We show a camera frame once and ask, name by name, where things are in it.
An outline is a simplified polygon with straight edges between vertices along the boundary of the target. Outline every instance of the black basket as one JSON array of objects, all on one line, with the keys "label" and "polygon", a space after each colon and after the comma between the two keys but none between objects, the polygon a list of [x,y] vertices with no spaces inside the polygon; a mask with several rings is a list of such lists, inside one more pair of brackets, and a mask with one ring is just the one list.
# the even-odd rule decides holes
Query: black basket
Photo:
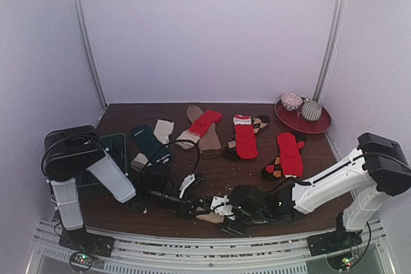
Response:
[{"label": "black basket", "polygon": [[[114,162],[120,167],[120,170],[128,173],[128,160],[126,151],[126,136],[124,134],[114,134],[100,137],[104,148],[108,148],[108,154]],[[79,198],[105,196],[110,192],[95,176],[88,171],[82,171],[80,176],[76,177],[76,186]]]}]

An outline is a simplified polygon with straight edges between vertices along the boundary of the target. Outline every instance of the brown wooden surface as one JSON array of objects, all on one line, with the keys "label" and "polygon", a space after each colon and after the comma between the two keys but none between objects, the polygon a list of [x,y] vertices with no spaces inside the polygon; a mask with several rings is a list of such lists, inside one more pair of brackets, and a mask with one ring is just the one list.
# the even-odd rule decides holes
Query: brown wooden surface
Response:
[{"label": "brown wooden surface", "polygon": [[[140,124],[149,124],[154,128],[158,119],[174,121],[175,129],[171,135],[174,140],[190,126],[186,117],[186,109],[192,104],[112,104],[101,119],[97,129],[100,135],[125,133],[127,148],[134,158],[139,149],[128,136],[129,131]],[[258,158],[233,162],[226,158],[201,160],[198,171],[206,175],[206,180],[196,190],[199,196],[229,194],[230,189],[239,184],[252,184],[267,190],[276,184],[264,181],[260,176],[261,168],[277,154],[276,137],[281,132],[289,132],[275,116],[274,105],[267,104],[196,104],[201,109],[216,110],[223,114],[217,124],[217,134],[222,146],[233,135],[232,117],[234,114],[270,116],[269,127],[257,136]],[[176,145],[170,146],[173,160],[169,162],[173,168],[176,183],[191,171],[195,161],[195,150],[184,151]],[[302,152],[304,178],[311,177],[335,163],[335,158],[324,135],[309,136]],[[319,207],[315,212],[284,227],[260,225],[249,228],[245,236],[270,236],[292,234],[333,227],[337,214],[352,202],[351,195],[345,194]],[[111,196],[88,198],[81,201],[82,213],[86,225],[131,232],[135,234],[156,235],[163,237],[230,237],[216,225],[198,219],[177,219],[172,210],[162,209],[155,202],[149,203],[147,213],[125,209]]]}]

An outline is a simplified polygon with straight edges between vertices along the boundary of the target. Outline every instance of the white wall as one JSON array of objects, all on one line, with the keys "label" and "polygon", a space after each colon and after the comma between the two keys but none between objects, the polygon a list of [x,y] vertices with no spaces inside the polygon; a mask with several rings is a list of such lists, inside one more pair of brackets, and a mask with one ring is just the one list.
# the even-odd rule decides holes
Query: white wall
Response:
[{"label": "white wall", "polygon": [[[324,105],[347,155],[363,132],[394,139],[411,163],[411,0],[348,0]],[[410,273],[411,191],[381,210],[399,273]]]},{"label": "white wall", "polygon": [[335,0],[82,0],[108,102],[312,96]]},{"label": "white wall", "polygon": [[24,256],[52,203],[40,172],[44,136],[95,124],[100,106],[72,0],[0,0],[0,272]]}]

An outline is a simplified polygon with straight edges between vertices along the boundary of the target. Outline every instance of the tan sock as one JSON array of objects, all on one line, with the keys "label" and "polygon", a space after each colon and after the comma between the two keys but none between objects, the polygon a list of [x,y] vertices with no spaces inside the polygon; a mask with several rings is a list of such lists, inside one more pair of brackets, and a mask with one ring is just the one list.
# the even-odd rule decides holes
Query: tan sock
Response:
[{"label": "tan sock", "polygon": [[[197,211],[204,210],[203,208],[198,207]],[[220,224],[224,221],[224,217],[211,212],[209,214],[201,214],[197,215],[196,218],[201,219],[202,221],[208,221],[209,223],[213,224]]]},{"label": "tan sock", "polygon": [[[187,108],[187,117],[194,123],[204,112],[198,106],[190,106]],[[207,133],[199,140],[202,158],[219,157],[221,155],[221,144],[216,133],[216,124],[213,123]]]}]

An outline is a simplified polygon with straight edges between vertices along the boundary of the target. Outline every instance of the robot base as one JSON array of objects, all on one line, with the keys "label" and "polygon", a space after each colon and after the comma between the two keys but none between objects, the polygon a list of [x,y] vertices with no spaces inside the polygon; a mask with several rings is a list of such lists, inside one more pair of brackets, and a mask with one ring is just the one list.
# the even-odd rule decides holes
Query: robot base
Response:
[{"label": "robot base", "polygon": [[328,232],[326,234],[312,235],[307,238],[311,256],[324,255],[325,253],[338,252],[360,245],[361,232]]},{"label": "robot base", "polygon": [[110,257],[114,246],[114,238],[105,235],[90,234],[81,232],[81,238],[76,237],[80,234],[69,234],[68,237],[60,237],[58,244],[71,250],[81,250],[84,254],[95,254],[102,257]]}]

